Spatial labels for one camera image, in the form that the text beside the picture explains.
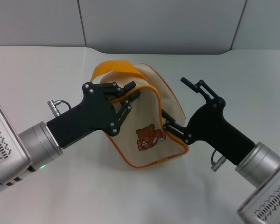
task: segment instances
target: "orange bag handle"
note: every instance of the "orange bag handle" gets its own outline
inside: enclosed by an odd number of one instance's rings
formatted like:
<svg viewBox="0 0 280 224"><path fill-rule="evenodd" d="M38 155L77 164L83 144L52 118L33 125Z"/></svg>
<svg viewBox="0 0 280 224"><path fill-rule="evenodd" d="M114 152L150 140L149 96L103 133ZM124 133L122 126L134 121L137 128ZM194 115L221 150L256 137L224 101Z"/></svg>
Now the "orange bag handle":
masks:
<svg viewBox="0 0 280 224"><path fill-rule="evenodd" d="M109 60L102 62L94 69L90 81L92 82L96 77L110 71L129 73L134 77L142 78L147 81L146 77L127 60Z"/></svg>

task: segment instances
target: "table surface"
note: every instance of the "table surface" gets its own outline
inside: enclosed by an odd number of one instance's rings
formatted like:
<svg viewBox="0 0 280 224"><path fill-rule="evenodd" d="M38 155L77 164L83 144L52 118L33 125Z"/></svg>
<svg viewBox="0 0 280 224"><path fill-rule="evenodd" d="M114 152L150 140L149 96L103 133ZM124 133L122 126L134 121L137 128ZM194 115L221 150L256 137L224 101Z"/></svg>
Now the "table surface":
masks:
<svg viewBox="0 0 280 224"><path fill-rule="evenodd" d="M174 91L187 121L204 99L179 80L203 79L226 100L224 116L231 124L280 155L280 50L195 56L0 47L0 104L20 133L53 118L48 100L78 104L82 84L96 65L109 59L155 68ZM240 224L237 209L255 188L229 161L214 173L212 151L196 142L180 158L134 169L102 132L94 132L1 192L0 224Z"/></svg>

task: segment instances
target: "canvas bag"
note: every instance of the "canvas bag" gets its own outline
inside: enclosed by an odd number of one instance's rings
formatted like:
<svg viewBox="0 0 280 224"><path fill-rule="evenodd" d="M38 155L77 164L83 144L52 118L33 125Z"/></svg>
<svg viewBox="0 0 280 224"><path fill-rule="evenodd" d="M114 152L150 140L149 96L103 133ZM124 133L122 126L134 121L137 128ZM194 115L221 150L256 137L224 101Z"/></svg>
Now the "canvas bag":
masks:
<svg viewBox="0 0 280 224"><path fill-rule="evenodd" d="M125 96L112 101L116 110L120 101L140 90L140 97L131 102L131 112L123 122L120 133L109 137L125 162L143 168L168 161L188 152L181 139L164 130L165 119L161 109L168 112L179 125L184 126L185 115L174 93L163 78L146 64L132 65L126 60L110 60L99 64L91 78L96 83L116 82L123 87L131 81L136 87Z"/></svg>

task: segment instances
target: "bear print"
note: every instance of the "bear print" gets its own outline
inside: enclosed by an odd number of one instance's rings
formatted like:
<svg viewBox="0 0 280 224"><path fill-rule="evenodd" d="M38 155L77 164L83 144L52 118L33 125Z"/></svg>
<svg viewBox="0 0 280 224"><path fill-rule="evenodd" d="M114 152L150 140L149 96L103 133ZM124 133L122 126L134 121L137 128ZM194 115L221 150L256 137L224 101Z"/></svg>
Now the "bear print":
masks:
<svg viewBox="0 0 280 224"><path fill-rule="evenodd" d="M150 124L148 127L137 129L138 135L137 145L139 151L147 150L155 146L158 142L166 139L165 133L161 130L155 130L154 124Z"/></svg>

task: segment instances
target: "gray wall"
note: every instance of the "gray wall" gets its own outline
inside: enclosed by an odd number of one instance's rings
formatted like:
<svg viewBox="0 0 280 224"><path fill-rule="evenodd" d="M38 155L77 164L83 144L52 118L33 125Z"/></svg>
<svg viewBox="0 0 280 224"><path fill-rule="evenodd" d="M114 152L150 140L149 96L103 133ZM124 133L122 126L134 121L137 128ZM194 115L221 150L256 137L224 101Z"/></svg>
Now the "gray wall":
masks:
<svg viewBox="0 0 280 224"><path fill-rule="evenodd" d="M280 0L0 0L0 45L135 54L280 49Z"/></svg>

